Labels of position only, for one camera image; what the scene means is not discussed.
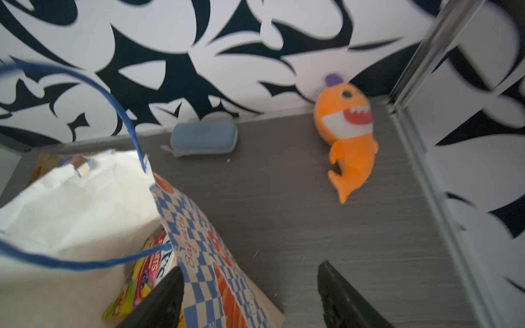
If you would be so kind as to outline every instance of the blue handle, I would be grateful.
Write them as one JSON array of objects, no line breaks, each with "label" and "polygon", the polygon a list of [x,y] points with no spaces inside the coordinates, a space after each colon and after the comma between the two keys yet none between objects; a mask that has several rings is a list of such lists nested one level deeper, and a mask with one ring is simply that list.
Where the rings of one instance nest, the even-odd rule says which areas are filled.
[{"label": "blue handle", "polygon": [[104,89],[104,87],[102,87],[100,84],[96,83],[92,79],[88,78],[87,76],[67,68],[47,64],[33,64],[23,61],[18,61],[16,64],[6,64],[0,66],[0,77],[3,77],[17,70],[33,71],[43,74],[66,74],[76,79],[79,79],[80,81],[85,82],[97,89],[109,101],[113,108],[115,108],[117,115],[120,117],[120,119],[128,129],[128,132],[131,136],[131,140],[133,140],[133,144],[135,145],[136,151],[139,154],[140,165],[142,166],[144,172],[146,172],[146,164],[144,162],[144,157],[142,156],[142,151],[140,150],[139,141],[137,140],[137,134],[135,133],[133,123],[131,123],[130,118],[128,117],[128,115],[126,115],[126,111],[124,110],[124,108],[122,108],[122,105],[118,102],[118,100],[115,99],[115,97],[112,94],[110,94],[106,89]]},{"label": "blue handle", "polygon": [[[109,103],[113,106],[113,108],[115,108],[118,116],[120,117],[120,119],[122,120],[126,128],[128,129],[128,132],[131,136],[131,140],[133,140],[133,144],[135,145],[136,151],[139,155],[140,165],[142,166],[142,169],[144,170],[144,172],[146,172],[146,165],[144,162],[144,157],[142,156],[142,151],[140,150],[139,141],[137,140],[137,134],[135,133],[135,128],[133,127],[131,120],[126,115],[124,108],[122,108],[121,104],[119,104],[119,102],[115,99],[115,97],[112,94],[110,94],[106,89],[104,89],[101,85],[99,85],[92,79],[88,78],[87,76],[82,75],[80,73],[77,73],[67,68],[62,68],[62,67],[47,65],[47,64],[32,64],[32,63],[22,62],[22,61],[18,61],[16,64],[6,64],[6,65],[0,66],[0,77],[6,76],[7,74],[17,71],[17,70],[33,71],[33,72],[38,72],[38,73],[43,73],[43,74],[67,74],[97,89],[109,101]],[[153,248],[147,249],[145,251],[142,251],[142,252],[130,255],[130,256],[118,258],[118,259],[110,259],[110,260],[105,260],[105,261],[76,262],[76,261],[64,261],[64,260],[46,256],[46,255],[26,253],[0,240],[0,255],[2,256],[10,257],[19,262],[34,264],[39,267],[51,268],[51,269],[65,269],[65,270],[71,270],[71,271],[87,271],[87,270],[111,268],[111,267],[115,267],[121,264],[134,262],[140,258],[150,256],[157,252],[160,252],[163,250],[169,250],[169,249],[172,249],[171,243],[158,245]]]}]

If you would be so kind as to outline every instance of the black and white wallpaper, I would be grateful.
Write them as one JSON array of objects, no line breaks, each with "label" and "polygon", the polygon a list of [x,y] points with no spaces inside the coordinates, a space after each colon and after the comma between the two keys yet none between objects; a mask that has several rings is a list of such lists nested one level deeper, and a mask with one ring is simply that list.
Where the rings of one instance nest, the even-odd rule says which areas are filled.
[{"label": "black and white wallpaper", "polygon": [[485,2],[408,105],[507,327],[525,322],[525,2]]},{"label": "black and white wallpaper", "polygon": [[[388,93],[439,0],[0,0],[0,59],[66,66],[119,100],[137,131],[315,102],[337,72]],[[127,133],[62,75],[0,80],[0,133],[30,146]]]}]

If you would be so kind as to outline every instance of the orange plush shark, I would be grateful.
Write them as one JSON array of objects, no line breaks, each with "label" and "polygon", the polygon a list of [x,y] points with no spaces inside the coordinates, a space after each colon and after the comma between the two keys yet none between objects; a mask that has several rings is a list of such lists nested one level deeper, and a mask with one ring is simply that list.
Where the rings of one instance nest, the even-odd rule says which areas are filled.
[{"label": "orange plush shark", "polygon": [[328,178],[343,204],[370,176],[379,146],[366,96],[336,74],[325,81],[328,88],[319,96],[313,118],[321,137],[332,146],[330,162],[341,169],[341,175],[328,171]]}]

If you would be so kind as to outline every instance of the gray floor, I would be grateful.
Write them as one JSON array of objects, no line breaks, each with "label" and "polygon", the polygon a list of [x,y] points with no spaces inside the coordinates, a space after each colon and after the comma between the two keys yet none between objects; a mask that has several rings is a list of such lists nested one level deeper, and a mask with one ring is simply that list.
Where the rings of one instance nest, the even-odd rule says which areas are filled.
[{"label": "gray floor", "polygon": [[[329,147],[311,115],[239,124],[230,155],[177,159],[159,149],[166,134],[143,137],[141,145],[154,169],[207,214],[239,265],[285,313],[285,327],[324,326],[316,275],[326,259],[396,327],[475,327],[384,108],[374,108],[374,118],[374,170],[344,205],[328,181]],[[36,154],[22,158],[0,205],[27,183]]]}]

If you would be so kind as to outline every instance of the candy wrapper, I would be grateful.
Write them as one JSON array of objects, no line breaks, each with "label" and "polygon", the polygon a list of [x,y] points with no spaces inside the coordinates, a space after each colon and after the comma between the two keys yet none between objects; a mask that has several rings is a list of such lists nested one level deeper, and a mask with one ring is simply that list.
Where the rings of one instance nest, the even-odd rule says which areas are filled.
[{"label": "candy wrapper", "polygon": [[[159,234],[146,240],[143,250],[168,242],[170,242],[170,238],[162,229]],[[131,313],[167,275],[169,270],[176,265],[174,257],[175,252],[167,250],[136,261],[119,296],[106,309],[102,317],[109,319],[115,315],[126,316]]]},{"label": "candy wrapper", "polygon": [[72,155],[53,155],[48,153],[40,153],[38,155],[36,168],[31,174],[28,185],[38,180],[55,167],[61,167],[67,164],[72,164],[77,174],[83,176],[91,167],[90,157],[96,155],[94,153],[72,154]]}]

